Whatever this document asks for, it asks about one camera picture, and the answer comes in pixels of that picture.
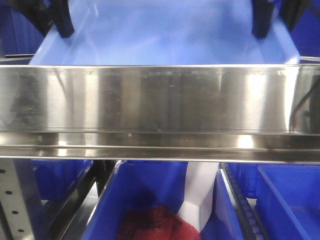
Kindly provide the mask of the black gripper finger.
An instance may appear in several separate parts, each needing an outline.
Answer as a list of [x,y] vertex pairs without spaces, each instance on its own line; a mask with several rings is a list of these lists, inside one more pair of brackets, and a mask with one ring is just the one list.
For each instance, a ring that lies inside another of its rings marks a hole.
[[49,12],[62,38],[69,38],[74,32],[68,0],[51,0]]
[[8,0],[7,2],[10,7],[25,16],[42,35],[48,34],[53,20],[43,0]]
[[257,39],[268,36],[275,4],[269,0],[252,0],[252,34]]
[[310,5],[311,0],[281,0],[279,17],[285,24],[287,30],[292,32],[301,16]]

